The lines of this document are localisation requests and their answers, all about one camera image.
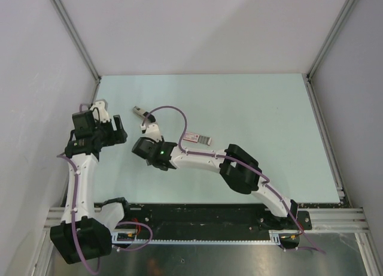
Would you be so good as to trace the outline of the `beige black stapler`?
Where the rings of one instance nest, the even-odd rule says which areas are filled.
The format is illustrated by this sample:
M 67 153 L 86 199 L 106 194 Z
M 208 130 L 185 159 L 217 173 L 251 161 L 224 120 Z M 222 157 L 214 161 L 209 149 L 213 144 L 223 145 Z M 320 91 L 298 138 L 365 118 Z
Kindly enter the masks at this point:
M 132 110 L 137 116 L 143 119 L 148 115 L 148 111 L 137 106 L 134 106 Z

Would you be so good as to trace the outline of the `red white staple box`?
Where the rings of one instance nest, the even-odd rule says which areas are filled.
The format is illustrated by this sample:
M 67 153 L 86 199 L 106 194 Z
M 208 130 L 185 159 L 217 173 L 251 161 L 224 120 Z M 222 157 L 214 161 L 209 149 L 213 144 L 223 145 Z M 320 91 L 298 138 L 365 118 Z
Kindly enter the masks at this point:
M 204 145 L 211 145 L 212 138 L 203 136 L 200 134 L 194 134 L 191 132 L 186 132 L 183 136 L 184 141 L 192 142 L 192 143 L 199 143 Z

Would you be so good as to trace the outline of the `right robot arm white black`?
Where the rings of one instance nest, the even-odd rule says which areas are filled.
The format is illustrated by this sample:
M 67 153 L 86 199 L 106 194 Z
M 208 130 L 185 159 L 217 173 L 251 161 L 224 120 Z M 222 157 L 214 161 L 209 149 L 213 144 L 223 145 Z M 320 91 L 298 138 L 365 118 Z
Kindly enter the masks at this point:
M 258 161 L 240 146 L 230 144 L 225 150 L 184 148 L 182 139 L 186 134 L 187 119 L 184 119 L 184 131 L 179 141 L 167 142 L 151 113 L 139 107 L 134 107 L 133 111 L 142 118 L 142 136 L 133 146 L 132 153 L 144 159 L 147 165 L 162 171 L 194 168 L 220 174 L 234 192 L 253 195 L 260 200 L 281 228 L 289 229 L 297 223 L 298 204 L 278 192 L 259 168 Z

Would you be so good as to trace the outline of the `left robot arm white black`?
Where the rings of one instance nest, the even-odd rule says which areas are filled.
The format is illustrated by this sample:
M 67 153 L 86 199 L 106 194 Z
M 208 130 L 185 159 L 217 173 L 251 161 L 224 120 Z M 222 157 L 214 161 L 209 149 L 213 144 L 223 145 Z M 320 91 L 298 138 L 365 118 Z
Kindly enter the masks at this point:
M 59 155 L 68 164 L 69 181 L 65 209 L 60 223 L 51 227 L 50 239 L 68 264 L 109 255 L 113 230 L 132 221 L 125 198 L 107 200 L 100 212 L 95 210 L 93 185 L 101 150 L 127 140 L 120 116 L 110 116 L 107 108 L 107 101 L 99 99 L 74 113 L 74 128 Z

